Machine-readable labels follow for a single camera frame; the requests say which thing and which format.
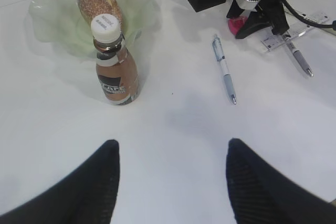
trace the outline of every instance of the green glass bowl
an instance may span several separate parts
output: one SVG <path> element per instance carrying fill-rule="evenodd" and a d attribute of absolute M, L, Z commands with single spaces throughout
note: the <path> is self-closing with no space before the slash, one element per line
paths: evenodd
<path fill-rule="evenodd" d="M 29 14 L 35 37 L 41 42 L 56 42 L 71 55 L 93 57 L 93 37 L 83 19 L 77 0 L 32 0 Z M 155 0 L 117 0 L 123 13 L 123 33 L 131 46 L 141 31 L 155 23 Z"/>

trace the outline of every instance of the table surface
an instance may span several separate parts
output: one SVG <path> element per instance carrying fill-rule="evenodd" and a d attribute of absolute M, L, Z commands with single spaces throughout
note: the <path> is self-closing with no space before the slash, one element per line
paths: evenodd
<path fill-rule="evenodd" d="M 303 10 L 305 1 L 291 3 Z M 312 1 L 336 18 L 334 0 Z M 229 4 L 195 13 L 187 0 L 157 0 L 160 20 L 134 49 L 141 94 L 114 107 L 96 95 L 94 71 L 59 67 L 56 48 L 29 33 L 29 2 L 0 0 L 0 214 L 112 138 L 121 154 L 113 223 L 235 223 L 225 178 L 232 137 L 312 193 L 336 198 L 333 35 L 315 29 L 296 40 L 314 70 L 308 78 L 284 48 L 261 54 L 253 40 L 235 40 L 224 19 Z M 214 33 L 236 106 L 214 61 Z"/>

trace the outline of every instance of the bottle cap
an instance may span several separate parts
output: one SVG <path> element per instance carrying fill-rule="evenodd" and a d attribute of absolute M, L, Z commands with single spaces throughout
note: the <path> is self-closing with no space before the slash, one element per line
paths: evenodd
<path fill-rule="evenodd" d="M 91 31 L 96 41 L 103 44 L 115 42 L 121 34 L 119 20 L 111 14 L 100 14 L 94 17 Z"/>

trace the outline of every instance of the bun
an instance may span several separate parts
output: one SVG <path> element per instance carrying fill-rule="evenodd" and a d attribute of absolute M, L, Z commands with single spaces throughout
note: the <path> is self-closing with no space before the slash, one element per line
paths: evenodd
<path fill-rule="evenodd" d="M 79 10 L 90 25 L 94 17 L 108 13 L 115 16 L 122 27 L 122 13 L 116 0 L 77 0 Z"/>

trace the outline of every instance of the plastic bottle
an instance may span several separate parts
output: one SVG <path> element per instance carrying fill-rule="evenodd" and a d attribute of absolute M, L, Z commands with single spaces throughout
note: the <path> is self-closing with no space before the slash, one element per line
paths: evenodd
<path fill-rule="evenodd" d="M 97 49 L 97 75 L 105 96 L 114 105 L 134 101 L 139 92 L 137 66 L 125 46 L 125 38 L 116 17 L 96 16 L 91 22 Z"/>

